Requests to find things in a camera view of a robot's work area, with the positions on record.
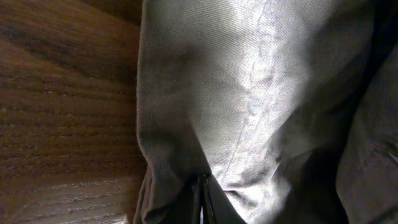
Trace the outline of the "grey shorts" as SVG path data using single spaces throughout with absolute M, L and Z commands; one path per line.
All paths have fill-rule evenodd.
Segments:
M 134 223 L 202 175 L 246 223 L 396 223 L 397 2 L 145 1 L 137 140 Z

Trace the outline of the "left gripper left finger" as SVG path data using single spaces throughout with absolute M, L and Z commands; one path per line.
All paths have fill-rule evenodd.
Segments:
M 190 179 L 174 201 L 161 224 L 200 224 L 201 187 L 199 176 Z

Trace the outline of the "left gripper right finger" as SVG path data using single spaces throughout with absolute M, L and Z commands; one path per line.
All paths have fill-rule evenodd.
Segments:
M 201 176 L 201 205 L 204 224 L 245 224 L 212 175 Z

